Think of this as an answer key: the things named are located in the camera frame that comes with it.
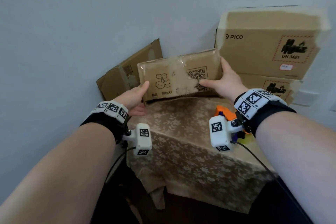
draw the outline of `wire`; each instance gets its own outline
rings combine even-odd
[[[240,142],[235,142],[235,141],[231,141],[230,143],[232,144],[239,144],[241,146],[243,146],[250,154],[252,154],[252,156],[258,160],[258,162],[266,169],[266,171],[269,173],[269,175],[279,184],[279,186],[283,189],[283,191],[287,194],[287,196],[291,199],[291,201],[293,202],[293,204],[297,207],[297,209],[303,214],[303,216],[306,218],[306,220],[309,223],[312,223],[312,221],[310,220],[310,218],[307,216],[307,214],[305,213],[305,211],[302,209],[302,207],[299,205],[299,203],[296,201],[296,199],[282,186],[282,184],[279,182],[279,180],[275,177],[275,175],[265,166],[265,164],[263,162],[261,162],[261,160],[249,149],[247,148],[245,145],[243,145]]]
[[[114,168],[114,166],[116,165],[116,163],[118,162],[118,160],[120,160],[120,158],[121,158],[122,156],[126,155],[126,153],[127,153],[128,151],[130,151],[130,150],[134,150],[134,149],[135,149],[135,147],[129,148],[129,149],[125,150],[122,154],[120,154],[120,156],[116,159],[116,161],[114,162],[114,164],[113,164],[112,167],[110,168],[110,171],[107,173],[107,177],[106,177],[105,180],[107,180],[107,178],[109,177],[109,175],[110,175],[112,169]]]

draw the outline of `forearm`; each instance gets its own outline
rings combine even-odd
[[[89,223],[114,149],[107,128],[81,126],[28,173],[0,207],[0,222]]]
[[[312,221],[334,221],[336,133],[301,115],[278,112],[259,125],[256,139]]]

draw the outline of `white sticker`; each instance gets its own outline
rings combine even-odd
[[[292,70],[293,65],[281,64],[280,70]]]

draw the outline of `table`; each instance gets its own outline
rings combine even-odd
[[[163,189],[222,208],[248,213],[271,176],[243,147],[219,152],[210,143],[209,119],[216,105],[234,108],[226,99],[183,97],[147,105],[148,114],[133,117],[128,126],[150,126],[153,148],[147,157],[127,154],[127,164],[164,209]],[[272,171],[255,141],[246,146]]]

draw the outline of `wall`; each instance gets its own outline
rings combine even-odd
[[[220,15],[242,6],[334,0],[0,0],[0,203],[97,102],[95,80],[160,37],[165,56],[212,48]],[[336,130],[332,39],[305,77],[321,94],[301,113]]]

